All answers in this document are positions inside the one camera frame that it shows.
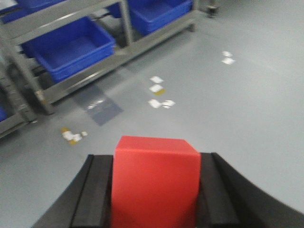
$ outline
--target paper debris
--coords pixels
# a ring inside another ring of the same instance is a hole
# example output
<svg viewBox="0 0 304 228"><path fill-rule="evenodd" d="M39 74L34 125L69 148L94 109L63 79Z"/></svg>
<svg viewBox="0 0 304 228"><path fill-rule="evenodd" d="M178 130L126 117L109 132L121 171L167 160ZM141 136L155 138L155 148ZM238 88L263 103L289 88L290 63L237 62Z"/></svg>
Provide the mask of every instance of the paper debris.
<svg viewBox="0 0 304 228"><path fill-rule="evenodd" d="M228 51L223 51L222 54L225 57L229 57L229 58L232 57L232 54L230 52L228 52Z"/></svg>
<svg viewBox="0 0 304 228"><path fill-rule="evenodd" d="M155 95L161 95L166 90L159 84L155 84L149 88Z"/></svg>
<svg viewBox="0 0 304 228"><path fill-rule="evenodd" d="M153 76L152 78L150 78L150 80L157 84L160 84L163 82L163 80L158 76Z"/></svg>
<svg viewBox="0 0 304 228"><path fill-rule="evenodd" d="M222 60L222 62L223 63L225 63L225 64L228 64L228 65L231 65L231 64L233 64L234 62L235 62L235 60L234 59L232 59L232 58L224 58L223 60Z"/></svg>
<svg viewBox="0 0 304 228"><path fill-rule="evenodd" d="M62 132L62 137L68 141L72 140L74 135L70 131Z"/></svg>
<svg viewBox="0 0 304 228"><path fill-rule="evenodd" d="M74 134L73 135L73 140L77 143L79 142L80 140L82 140L82 137L80 134Z"/></svg>
<svg viewBox="0 0 304 228"><path fill-rule="evenodd" d="M164 107L164 108L171 108L173 105L175 105L176 103L174 102L174 101L172 101L172 100L166 100L166 101L164 101L163 103L162 103L162 106Z"/></svg>
<svg viewBox="0 0 304 228"><path fill-rule="evenodd" d="M162 104L158 101L158 100L155 100L155 99L152 99L150 101L148 101L148 103L153 107L153 108L159 108L162 106Z"/></svg>
<svg viewBox="0 0 304 228"><path fill-rule="evenodd" d="M82 136L82 137L86 137L87 135L88 135L87 132L85 132L85 131L82 131L82 132L81 132L81 136Z"/></svg>

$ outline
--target red box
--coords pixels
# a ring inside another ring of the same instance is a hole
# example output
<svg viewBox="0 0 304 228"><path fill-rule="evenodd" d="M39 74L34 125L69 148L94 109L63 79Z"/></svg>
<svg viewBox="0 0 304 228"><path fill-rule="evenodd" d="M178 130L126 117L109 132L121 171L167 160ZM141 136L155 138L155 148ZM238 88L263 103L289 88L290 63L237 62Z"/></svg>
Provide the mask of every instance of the red box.
<svg viewBox="0 0 304 228"><path fill-rule="evenodd" d="M195 228L201 157L185 140L123 136L113 166L112 228Z"/></svg>

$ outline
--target gray floor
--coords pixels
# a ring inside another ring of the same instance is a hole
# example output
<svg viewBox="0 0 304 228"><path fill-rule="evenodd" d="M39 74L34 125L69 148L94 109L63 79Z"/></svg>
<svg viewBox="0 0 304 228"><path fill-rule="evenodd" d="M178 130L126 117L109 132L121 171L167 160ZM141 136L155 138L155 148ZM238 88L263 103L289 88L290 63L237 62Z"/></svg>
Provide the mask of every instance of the gray floor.
<svg viewBox="0 0 304 228"><path fill-rule="evenodd" d="M218 152L267 193L304 212L304 1L221 1L215 19L184 31L87 86L123 112L99 126L75 94L0 141L0 227L30 227L61 194L86 156L113 154L127 135L183 138ZM222 51L236 62L225 65ZM166 93L149 91L152 76ZM147 103L171 99L171 109ZM70 146L69 127L88 136Z"/></svg>

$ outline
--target blue plastic bin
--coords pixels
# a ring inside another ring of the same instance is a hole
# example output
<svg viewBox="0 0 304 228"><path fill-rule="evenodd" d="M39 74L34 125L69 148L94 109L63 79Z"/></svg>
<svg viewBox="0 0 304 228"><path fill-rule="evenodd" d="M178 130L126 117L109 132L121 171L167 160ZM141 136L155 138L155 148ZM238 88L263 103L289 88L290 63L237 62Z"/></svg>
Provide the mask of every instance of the blue plastic bin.
<svg viewBox="0 0 304 228"><path fill-rule="evenodd" d="M142 35L148 35L191 10L192 0L128 0L131 23ZM108 9L121 16L118 4Z"/></svg>
<svg viewBox="0 0 304 228"><path fill-rule="evenodd" d="M114 18L121 18L119 3L115 3L107 7L107 10L111 13Z"/></svg>
<svg viewBox="0 0 304 228"><path fill-rule="evenodd" d="M29 13L33 13L64 0L15 0L18 5Z"/></svg>
<svg viewBox="0 0 304 228"><path fill-rule="evenodd" d="M7 117L5 110L2 108L2 106L0 105L0 122L5 120Z"/></svg>
<svg viewBox="0 0 304 228"><path fill-rule="evenodd" d="M18 4L9 6L7 8L0 9L0 15L7 13L8 11L16 10L18 8Z"/></svg>
<svg viewBox="0 0 304 228"><path fill-rule="evenodd" d="M85 17L37 37L24 46L55 83L114 53L114 39Z"/></svg>
<svg viewBox="0 0 304 228"><path fill-rule="evenodd" d="M20 19L22 17L25 17L27 15L28 15L28 13L24 9L23 10L21 9L21 10L18 10L18 11L5 15L4 17L1 18L1 20L4 24L6 24L6 23L12 22L14 20Z"/></svg>

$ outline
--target metal shelving rack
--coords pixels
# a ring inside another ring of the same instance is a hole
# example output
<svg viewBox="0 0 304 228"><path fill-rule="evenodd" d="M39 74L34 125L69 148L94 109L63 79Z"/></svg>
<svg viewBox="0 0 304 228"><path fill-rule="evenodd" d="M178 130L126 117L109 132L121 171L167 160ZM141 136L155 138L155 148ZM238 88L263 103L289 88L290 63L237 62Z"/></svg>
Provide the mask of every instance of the metal shelving rack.
<svg viewBox="0 0 304 228"><path fill-rule="evenodd" d="M14 46L20 45L115 3L119 3L120 5L127 46L124 48L117 47L112 56L43 90L27 66L26 59L15 51ZM193 0L192 10L189 13L158 31L134 41L126 0L66 0L11 23L1 24L0 22L0 42L3 43L7 52L12 56L47 114L51 114L54 112L52 103L64 96L116 69L121 64L163 42L177 32L187 27L189 27L191 31L194 31L198 6L199 0Z"/></svg>
<svg viewBox="0 0 304 228"><path fill-rule="evenodd" d="M35 120L36 115L8 77L6 66L2 62L0 62L0 87L4 90L14 112L12 116L0 122L0 138L2 138Z"/></svg>

